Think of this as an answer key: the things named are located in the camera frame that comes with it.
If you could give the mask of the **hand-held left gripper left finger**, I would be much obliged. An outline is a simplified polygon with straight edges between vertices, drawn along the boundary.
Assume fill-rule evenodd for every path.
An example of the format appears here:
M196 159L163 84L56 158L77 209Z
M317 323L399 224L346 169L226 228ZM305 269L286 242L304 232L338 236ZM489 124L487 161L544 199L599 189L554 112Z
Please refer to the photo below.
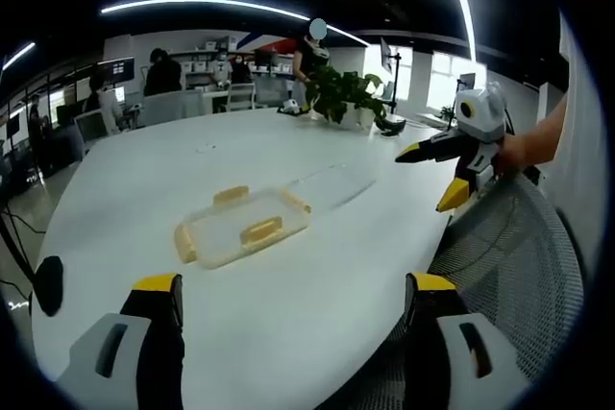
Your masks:
M182 409L183 327L183 277L146 277L70 347L56 384L79 409Z

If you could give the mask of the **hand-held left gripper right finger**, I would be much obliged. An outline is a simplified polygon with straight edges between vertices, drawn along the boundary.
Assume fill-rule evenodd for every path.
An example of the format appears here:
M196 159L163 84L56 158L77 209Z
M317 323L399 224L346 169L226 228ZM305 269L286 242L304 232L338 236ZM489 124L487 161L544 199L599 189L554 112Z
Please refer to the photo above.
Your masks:
M517 350L441 276L406 275L405 409L510 409L529 387Z

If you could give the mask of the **person's right hand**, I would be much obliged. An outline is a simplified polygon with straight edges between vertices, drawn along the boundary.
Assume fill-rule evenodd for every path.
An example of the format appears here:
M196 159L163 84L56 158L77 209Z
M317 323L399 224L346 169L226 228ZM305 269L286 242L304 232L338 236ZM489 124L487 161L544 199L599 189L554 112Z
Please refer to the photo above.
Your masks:
M498 176L521 172L529 166L525 138L507 133L499 143L499 152L494 160Z

